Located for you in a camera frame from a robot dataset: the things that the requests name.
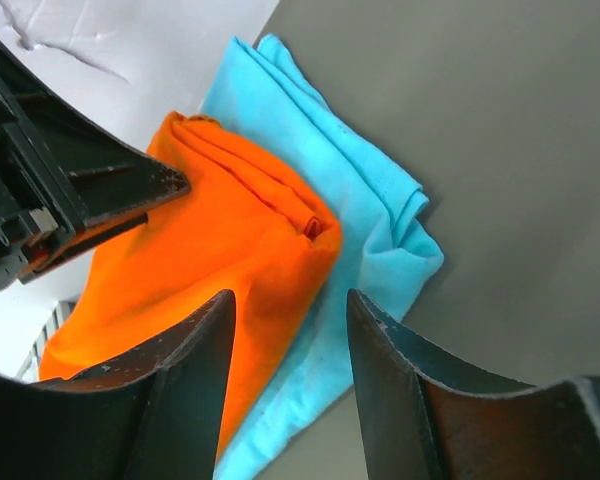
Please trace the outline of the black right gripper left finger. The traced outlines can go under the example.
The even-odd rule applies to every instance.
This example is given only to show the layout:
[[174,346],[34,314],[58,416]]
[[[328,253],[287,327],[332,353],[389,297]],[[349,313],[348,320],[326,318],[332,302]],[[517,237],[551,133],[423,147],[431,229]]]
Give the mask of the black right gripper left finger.
[[235,296],[74,377],[0,376],[0,479],[209,479]]

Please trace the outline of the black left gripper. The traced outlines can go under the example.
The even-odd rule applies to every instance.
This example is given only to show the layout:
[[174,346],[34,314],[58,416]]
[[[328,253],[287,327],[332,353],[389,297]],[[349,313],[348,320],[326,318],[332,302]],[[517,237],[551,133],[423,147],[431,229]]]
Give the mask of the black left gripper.
[[148,220],[185,175],[101,129],[0,42],[0,291]]

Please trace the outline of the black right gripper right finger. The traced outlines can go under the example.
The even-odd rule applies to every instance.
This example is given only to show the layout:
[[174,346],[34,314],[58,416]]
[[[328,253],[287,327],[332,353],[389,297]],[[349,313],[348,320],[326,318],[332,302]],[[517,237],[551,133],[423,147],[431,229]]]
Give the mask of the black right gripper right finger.
[[546,386],[468,363],[358,290],[347,329],[372,479],[600,479],[600,377]]

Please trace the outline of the orange t-shirt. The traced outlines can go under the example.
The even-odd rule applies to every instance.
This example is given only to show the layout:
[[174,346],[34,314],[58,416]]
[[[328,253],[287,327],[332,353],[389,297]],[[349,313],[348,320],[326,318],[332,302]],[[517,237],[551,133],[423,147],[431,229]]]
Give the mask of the orange t-shirt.
[[170,113],[148,152],[181,171],[191,190],[97,247],[39,376],[70,378],[229,289],[236,331],[219,433],[225,450],[326,282],[342,248],[341,225],[291,167],[210,117]]

